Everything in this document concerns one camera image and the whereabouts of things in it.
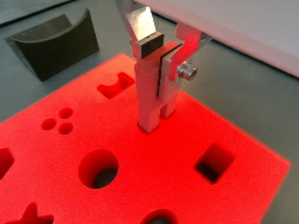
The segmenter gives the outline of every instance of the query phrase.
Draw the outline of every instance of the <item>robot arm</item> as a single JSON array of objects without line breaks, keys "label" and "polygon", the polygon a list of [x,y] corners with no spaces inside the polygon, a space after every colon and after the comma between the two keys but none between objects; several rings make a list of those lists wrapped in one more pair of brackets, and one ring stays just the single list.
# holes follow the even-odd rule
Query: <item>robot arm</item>
[{"label": "robot arm", "polygon": [[[183,44],[174,45],[170,49],[166,47],[165,51],[165,35],[155,29],[151,9],[133,0],[117,0],[117,6],[137,57],[139,126],[150,133],[159,125],[159,116],[167,118],[174,113],[182,80],[193,80],[198,73],[198,68],[187,60],[211,37],[187,24],[179,23],[177,37],[183,40]],[[154,63],[155,67],[146,70],[149,63]]]}]

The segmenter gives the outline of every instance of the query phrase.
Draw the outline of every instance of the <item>bolt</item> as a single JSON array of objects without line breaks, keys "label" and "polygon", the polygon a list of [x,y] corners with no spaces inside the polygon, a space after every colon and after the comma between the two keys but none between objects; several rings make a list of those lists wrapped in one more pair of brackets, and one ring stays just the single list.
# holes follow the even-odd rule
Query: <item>bolt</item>
[{"label": "bolt", "polygon": [[179,77],[187,81],[191,81],[195,78],[198,72],[199,68],[186,61],[181,64],[178,69]]}]

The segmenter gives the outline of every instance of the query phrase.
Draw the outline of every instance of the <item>shape sorter board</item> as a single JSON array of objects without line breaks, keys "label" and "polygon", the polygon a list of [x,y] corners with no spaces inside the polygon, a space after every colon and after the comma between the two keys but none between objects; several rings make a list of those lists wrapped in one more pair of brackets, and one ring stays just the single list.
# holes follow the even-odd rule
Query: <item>shape sorter board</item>
[{"label": "shape sorter board", "polygon": [[0,223],[259,223],[289,167],[185,92],[145,133],[121,54],[0,124]]}]

